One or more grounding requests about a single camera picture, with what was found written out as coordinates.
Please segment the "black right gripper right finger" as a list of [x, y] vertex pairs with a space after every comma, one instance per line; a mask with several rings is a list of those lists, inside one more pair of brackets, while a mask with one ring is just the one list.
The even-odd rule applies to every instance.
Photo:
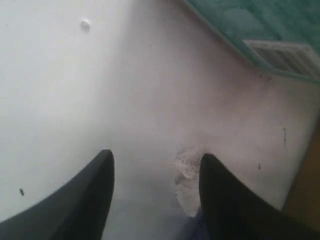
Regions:
[[318, 240], [320, 233], [269, 205], [211, 153], [203, 155], [199, 196], [212, 240]]

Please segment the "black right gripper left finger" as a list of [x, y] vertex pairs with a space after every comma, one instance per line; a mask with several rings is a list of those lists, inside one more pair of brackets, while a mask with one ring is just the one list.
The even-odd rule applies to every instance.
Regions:
[[75, 177], [29, 209], [0, 223], [2, 240], [100, 240], [115, 185], [111, 150], [100, 151]]

